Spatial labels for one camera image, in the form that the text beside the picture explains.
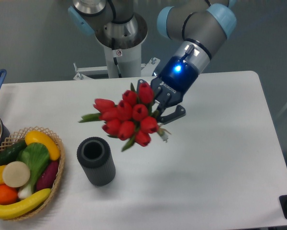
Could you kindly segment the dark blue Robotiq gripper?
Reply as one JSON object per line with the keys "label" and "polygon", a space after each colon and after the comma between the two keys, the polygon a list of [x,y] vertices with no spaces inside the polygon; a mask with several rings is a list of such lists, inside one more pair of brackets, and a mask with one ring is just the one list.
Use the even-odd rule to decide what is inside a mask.
{"label": "dark blue Robotiq gripper", "polygon": [[[151,84],[155,92],[154,99],[159,102],[160,109],[166,109],[183,101],[185,93],[198,77],[198,70],[179,56],[172,57],[162,71],[151,82],[139,79],[137,90],[143,83]],[[171,123],[186,115],[186,109],[177,105],[173,113],[158,116],[156,120],[163,125]]]}

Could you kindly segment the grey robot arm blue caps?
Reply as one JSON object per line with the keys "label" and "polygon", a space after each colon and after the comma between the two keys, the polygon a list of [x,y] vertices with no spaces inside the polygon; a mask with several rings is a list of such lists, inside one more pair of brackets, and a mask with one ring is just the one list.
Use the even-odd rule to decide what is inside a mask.
{"label": "grey robot arm blue caps", "polygon": [[[158,32],[180,47],[151,81],[158,102],[157,121],[170,123],[185,115],[184,95],[233,32],[237,20],[233,0],[191,0],[165,7]],[[131,0],[75,0],[68,9],[74,24],[95,35],[103,46],[109,78],[141,77],[141,45],[148,28]]]}

